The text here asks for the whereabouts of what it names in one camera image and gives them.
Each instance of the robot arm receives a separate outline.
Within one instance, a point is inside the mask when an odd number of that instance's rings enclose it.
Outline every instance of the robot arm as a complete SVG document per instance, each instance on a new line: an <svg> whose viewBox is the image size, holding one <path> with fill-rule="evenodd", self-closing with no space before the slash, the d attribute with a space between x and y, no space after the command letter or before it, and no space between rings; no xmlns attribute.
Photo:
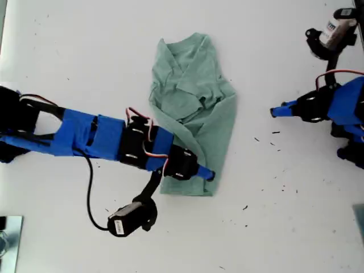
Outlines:
<svg viewBox="0 0 364 273"><path fill-rule="evenodd" d="M339 149L341 159L347 159L364 168L364 77L359 77L341 86L336 82L336 72L363 72L335 70L338 57L346 46L355 45L355 29L361 12L357 9L339 9L326 25L324 31L314 28L306 31L307 43L312 53L327 60L326 73L316 79L316 90L297 100L283 102L271 108L272 117L300 117L305 122L332 121L331 135L348 138L349 144ZM326 85L319 87L319 77L325 76Z"/></svg>
<svg viewBox="0 0 364 273"><path fill-rule="evenodd" d="M83 156L90 167L87 205L93 225L117 237L126 237L140 226L148 231L155 223L157 209L152 195L163 176L188 180L199 176L207 182L215 173L197 162L190 150L173 144L173 134L154 126L149 118L127 109L127 121L90 115L25 98L25 95L0 87L0 161L11 162L16 156L37 151L55 156ZM129 110L136 115L130 116ZM43 111L62 121L54 134L35 135L35 124ZM90 209L93 168L90 158L118 161L151 171L151 179L130 205L113 213L107 227L99 226Z"/></svg>

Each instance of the cloth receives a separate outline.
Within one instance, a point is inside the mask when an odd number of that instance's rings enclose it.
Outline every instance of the cloth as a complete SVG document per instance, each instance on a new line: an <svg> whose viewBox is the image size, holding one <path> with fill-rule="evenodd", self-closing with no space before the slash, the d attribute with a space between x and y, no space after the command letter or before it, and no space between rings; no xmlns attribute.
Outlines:
<svg viewBox="0 0 364 273"><path fill-rule="evenodd" d="M162 39L153 67L150 104L174 144L191 150L216 172L213 182L165 177L161 193L212 196L221 177L236 113L236 95L224 79L208 35L195 33L172 44Z"/></svg>

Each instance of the white sticker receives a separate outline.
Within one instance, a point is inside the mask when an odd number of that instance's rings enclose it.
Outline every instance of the white sticker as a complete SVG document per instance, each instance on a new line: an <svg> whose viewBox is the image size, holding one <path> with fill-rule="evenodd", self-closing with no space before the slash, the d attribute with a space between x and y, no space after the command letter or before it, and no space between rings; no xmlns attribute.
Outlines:
<svg viewBox="0 0 364 273"><path fill-rule="evenodd" d="M339 25L340 25L339 21L336 20L335 18L332 18L326 25L319 38L320 42L322 42L324 46L327 46L329 44L329 42L332 39L332 36L335 33L335 30Z"/></svg>
<svg viewBox="0 0 364 273"><path fill-rule="evenodd" d="M342 16L348 16L348 15L350 15L351 14L351 9L343 9L342 11L341 11L341 15Z"/></svg>
<svg viewBox="0 0 364 273"><path fill-rule="evenodd" d="M124 235L124 228L121 220L115 220L114 223L115 223L116 234Z"/></svg>

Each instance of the white tabletop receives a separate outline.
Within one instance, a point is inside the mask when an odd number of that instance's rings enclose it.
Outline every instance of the white tabletop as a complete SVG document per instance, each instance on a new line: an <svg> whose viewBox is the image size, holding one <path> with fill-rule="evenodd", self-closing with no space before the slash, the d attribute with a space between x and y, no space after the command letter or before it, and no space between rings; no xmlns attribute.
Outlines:
<svg viewBox="0 0 364 273"><path fill-rule="evenodd" d="M0 165L0 214L24 216L17 273L363 272L351 206L364 202L364 171L336 157L345 141L329 135L329 122L269 113L314 89L326 63L311 55L305 31L322 29L347 6L350 0L9 0L0 81L10 88L86 113L124 119L133 106L152 115L159 39L202 32L238 94L218 192L156 193L159 218L148 233L116 238L92 226L83 158L33 152ZM338 68L364 69L360 40ZM93 164L92 210L106 225L149 174Z"/></svg>

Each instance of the black cable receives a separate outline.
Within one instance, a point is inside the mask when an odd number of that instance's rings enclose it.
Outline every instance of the black cable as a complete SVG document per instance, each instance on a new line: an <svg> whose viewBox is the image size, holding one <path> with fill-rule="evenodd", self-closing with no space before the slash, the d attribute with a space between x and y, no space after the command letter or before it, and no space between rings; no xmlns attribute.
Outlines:
<svg viewBox="0 0 364 273"><path fill-rule="evenodd" d="M90 167L90 180L89 180L89 186L88 186L88 189L87 189L87 213L89 215L89 218L92 222L92 224L102 230L102 231L107 231L109 229L107 229L106 227L102 227L102 226L99 226L96 221L94 220L94 218L92 217L92 213L91 213L91 206L90 206L90 195L91 195L91 187L92 187L92 180L93 180L93 167L92 167L92 163L91 163L91 160L90 158L88 157L88 155L83 152L82 150L78 149L78 148L74 148L73 149L74 151L76 152L79 152L87 161L87 163L89 164L89 167Z"/></svg>
<svg viewBox="0 0 364 273"><path fill-rule="evenodd" d="M42 96L40 96L40 95L36 95L36 94L23 94L23 95L20 95L19 99L21 100L21 99L22 99L22 98L24 98L24 97L37 98L37 99L39 99L39 100L45 101L45 102L47 102L47 103L49 103L49 104L52 104L52 105L54 105L54 106L58 106L58 105L56 105L53 101L50 101L50 100L48 100L48 99L46 99L46 98L43 98L43 97L42 97Z"/></svg>

